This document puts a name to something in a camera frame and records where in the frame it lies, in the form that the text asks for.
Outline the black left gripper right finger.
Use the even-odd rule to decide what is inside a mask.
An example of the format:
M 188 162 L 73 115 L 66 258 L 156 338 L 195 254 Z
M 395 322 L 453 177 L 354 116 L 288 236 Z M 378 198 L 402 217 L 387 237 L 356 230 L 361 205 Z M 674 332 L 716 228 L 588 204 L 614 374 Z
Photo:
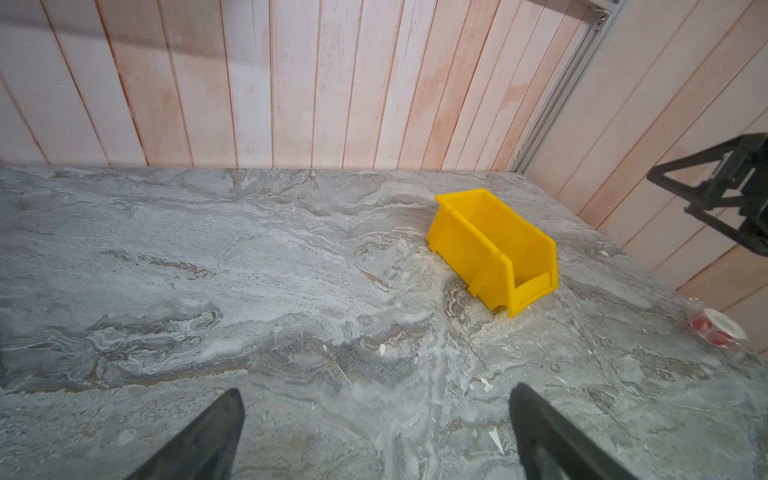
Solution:
M 528 479 L 635 477 L 525 383 L 512 389 L 509 415 Z

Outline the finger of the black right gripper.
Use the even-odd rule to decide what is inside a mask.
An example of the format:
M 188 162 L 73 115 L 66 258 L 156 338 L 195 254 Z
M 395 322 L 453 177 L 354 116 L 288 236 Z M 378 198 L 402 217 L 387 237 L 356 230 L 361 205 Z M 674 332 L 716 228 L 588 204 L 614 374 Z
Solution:
M 714 165 L 695 186 L 672 172 Z M 767 255 L 767 135 L 743 134 L 693 155 L 655 166 L 646 179 L 688 202 L 685 212 L 747 250 Z

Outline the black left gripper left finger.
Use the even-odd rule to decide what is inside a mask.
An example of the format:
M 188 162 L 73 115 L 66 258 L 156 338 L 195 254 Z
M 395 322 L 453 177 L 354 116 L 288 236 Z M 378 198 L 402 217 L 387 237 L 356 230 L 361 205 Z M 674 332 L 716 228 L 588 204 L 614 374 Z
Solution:
M 241 394 L 231 388 L 127 479 L 230 479 L 244 419 Z

